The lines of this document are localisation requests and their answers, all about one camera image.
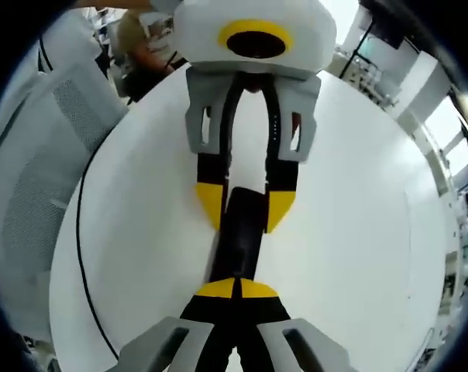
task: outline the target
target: white office chair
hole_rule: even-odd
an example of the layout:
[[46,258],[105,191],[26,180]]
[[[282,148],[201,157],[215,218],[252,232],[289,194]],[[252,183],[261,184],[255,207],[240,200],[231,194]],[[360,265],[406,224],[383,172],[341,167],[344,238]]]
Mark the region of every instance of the white office chair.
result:
[[0,304],[18,333],[50,341],[57,234],[84,166],[127,113],[96,64],[44,76],[0,135]]

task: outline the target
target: white round table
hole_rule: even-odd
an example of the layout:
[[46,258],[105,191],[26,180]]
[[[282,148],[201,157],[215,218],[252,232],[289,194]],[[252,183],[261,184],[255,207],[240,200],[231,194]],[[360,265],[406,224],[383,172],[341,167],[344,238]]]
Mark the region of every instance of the white round table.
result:
[[[102,326],[119,350],[179,316],[205,280],[215,232],[195,196],[185,68],[151,91],[99,150],[86,180],[81,245]],[[349,351],[361,372],[402,372],[442,292],[443,213],[425,157],[386,113],[325,72],[318,129],[296,201],[263,238],[256,279]],[[268,119],[244,93],[230,185],[263,190]],[[63,372],[115,364],[84,296],[75,244],[78,189],[60,229],[50,321]],[[239,361],[229,371],[240,370]]]

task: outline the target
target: robotic arm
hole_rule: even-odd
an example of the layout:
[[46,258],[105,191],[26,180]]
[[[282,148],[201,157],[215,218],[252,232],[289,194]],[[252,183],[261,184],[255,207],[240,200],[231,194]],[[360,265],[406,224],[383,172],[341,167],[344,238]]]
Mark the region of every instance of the robotic arm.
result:
[[[139,371],[217,372],[234,347],[246,372],[353,371],[344,348],[291,319],[277,292],[253,281],[263,234],[291,207],[299,164],[315,138],[316,73],[332,59],[334,20],[318,0],[153,0],[153,7],[174,13],[175,47],[191,64],[186,130],[198,155],[198,197],[219,245],[210,282],[181,317],[125,345],[111,371],[141,363]],[[245,89],[262,91],[267,103],[266,190],[235,188],[228,201],[232,124]],[[211,116],[207,143],[203,115]]]

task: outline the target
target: black stripe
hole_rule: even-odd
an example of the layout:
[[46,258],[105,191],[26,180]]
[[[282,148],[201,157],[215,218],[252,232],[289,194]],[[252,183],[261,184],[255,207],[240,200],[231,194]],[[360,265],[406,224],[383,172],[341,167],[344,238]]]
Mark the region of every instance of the black stripe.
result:
[[211,153],[198,154],[198,182],[225,185],[228,173],[229,159]]
[[184,308],[181,319],[216,325],[229,324],[232,321],[232,300],[195,295]]
[[22,109],[22,107],[24,107],[24,104],[26,103],[26,99],[25,98],[21,103],[20,105],[15,109],[14,113],[12,114],[12,116],[10,117],[10,120],[7,122],[7,125],[5,126],[5,128],[3,129],[3,132],[2,134],[0,135],[0,147],[2,146],[3,142],[5,141],[5,139],[7,138],[7,135],[10,133],[10,130],[12,129],[12,127],[14,126],[14,123],[15,123],[15,120],[17,119],[17,116],[19,116],[19,113]]
[[298,182],[298,162],[279,160],[280,149],[280,106],[274,77],[262,84],[262,92],[267,103],[269,118],[269,138],[265,169],[267,171],[267,194],[270,191],[296,191]]
[[38,50],[38,71],[39,72],[46,72],[43,67],[43,62],[41,61],[41,50]]
[[251,325],[291,319],[278,297],[243,298],[237,315],[245,324]]
[[172,54],[172,57],[169,58],[169,60],[168,60],[167,63],[165,64],[165,67],[163,68],[163,71],[167,71],[167,67],[170,66],[170,64],[171,64],[172,61],[174,60],[175,56],[177,56],[177,52],[174,52],[174,54]]
[[50,71],[53,71],[53,66],[51,65],[48,55],[46,54],[45,43],[43,42],[42,36],[40,37],[40,49],[41,49],[41,53],[43,54],[43,58],[45,59],[45,62],[48,65],[48,68],[50,69]]
[[265,195],[246,188],[232,190],[222,216],[209,281],[229,277],[254,279],[267,216]]
[[86,278],[86,270],[84,269],[84,262],[82,260],[82,249],[81,249],[81,205],[82,205],[82,195],[84,192],[84,183],[86,181],[86,176],[88,175],[89,168],[91,166],[91,163],[93,162],[93,159],[96,157],[96,154],[102,147],[103,143],[107,140],[107,138],[110,136],[110,134],[113,133],[115,128],[117,128],[116,125],[108,133],[105,134],[105,137],[102,138],[101,142],[95,147],[94,152],[91,154],[88,163],[86,164],[86,168],[83,171],[83,174],[81,176],[81,186],[79,187],[79,195],[77,198],[77,208],[76,208],[76,251],[77,251],[77,261],[79,263],[79,269],[81,270],[81,279],[82,279],[82,284],[84,288],[84,295],[86,296],[86,300],[89,305],[89,309],[91,310],[91,314],[93,315],[93,319],[96,323],[96,326],[98,327],[98,331],[100,332],[100,335],[102,335],[103,340],[105,341],[108,349],[114,356],[116,360],[119,360],[119,355],[115,351],[115,348],[113,347],[112,343],[108,339],[108,336],[103,329],[102,324],[100,323],[100,319],[98,317],[98,314],[95,309],[95,305],[93,304],[93,300],[91,298],[91,294],[89,292],[89,287],[88,287],[88,279]]
[[220,156],[230,158],[232,147],[232,125],[236,115],[237,105],[244,91],[244,83],[241,74],[237,74],[232,81],[231,88],[227,93],[220,122]]

